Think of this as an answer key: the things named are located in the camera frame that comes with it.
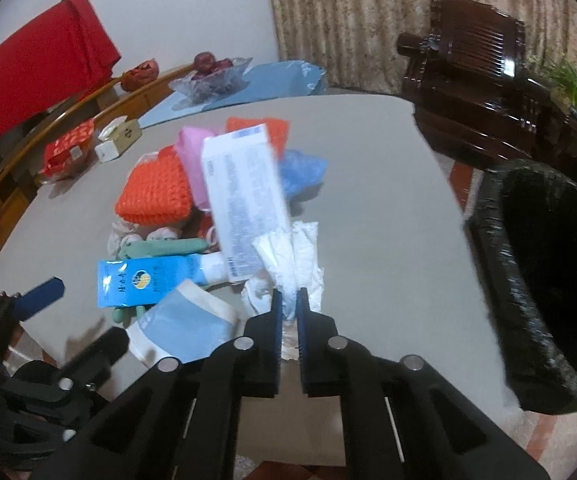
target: black trash can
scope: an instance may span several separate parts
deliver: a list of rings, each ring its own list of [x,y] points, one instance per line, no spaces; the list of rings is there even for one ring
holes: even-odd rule
[[[544,164],[505,163],[485,174],[469,227],[520,405],[577,411],[577,184]]]

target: orange knitted cloth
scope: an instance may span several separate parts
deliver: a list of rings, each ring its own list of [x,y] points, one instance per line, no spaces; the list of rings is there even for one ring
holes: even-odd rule
[[[180,158],[172,146],[138,164],[115,205],[115,213],[140,225],[171,224],[190,215],[193,200]]]

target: gray table surface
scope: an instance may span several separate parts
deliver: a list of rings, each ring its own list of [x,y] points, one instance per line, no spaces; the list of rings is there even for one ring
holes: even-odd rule
[[[111,309],[96,307],[96,263],[107,258],[113,207],[137,159],[172,144],[184,124],[221,131],[229,116],[283,118],[291,121],[289,148],[329,160],[318,194],[291,208],[294,219],[320,222],[324,313],[375,355],[423,356],[500,424],[518,413],[517,400],[505,386],[461,211],[412,113],[395,97],[310,96],[147,128],[117,160],[40,189],[0,253],[0,290],[64,280],[65,297],[24,323],[63,364],[112,326]],[[239,301],[228,286],[216,294]],[[243,403],[239,452],[257,460],[344,463],[338,401],[305,399],[296,370],[295,363],[283,365],[279,400]],[[126,355],[103,392],[116,396],[144,371]]]

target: toothpaste tube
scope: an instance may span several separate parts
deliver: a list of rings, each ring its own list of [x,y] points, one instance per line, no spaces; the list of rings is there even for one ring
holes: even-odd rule
[[[228,281],[222,253],[188,254],[99,262],[97,306],[137,306],[159,302],[184,280],[208,286]]]

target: red bag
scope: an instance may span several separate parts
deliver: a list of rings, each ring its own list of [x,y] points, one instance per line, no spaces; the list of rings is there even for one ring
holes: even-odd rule
[[[166,225],[187,219],[193,208],[188,179],[174,147],[143,155],[115,205],[115,213],[140,225]]]
[[[84,171],[92,150],[94,128],[93,119],[89,119],[51,142],[44,149],[44,167],[40,173],[51,180],[61,180]]]
[[[120,86],[124,92],[134,92],[138,88],[155,81],[160,75],[160,67],[155,59],[140,63],[132,70],[122,74]]]

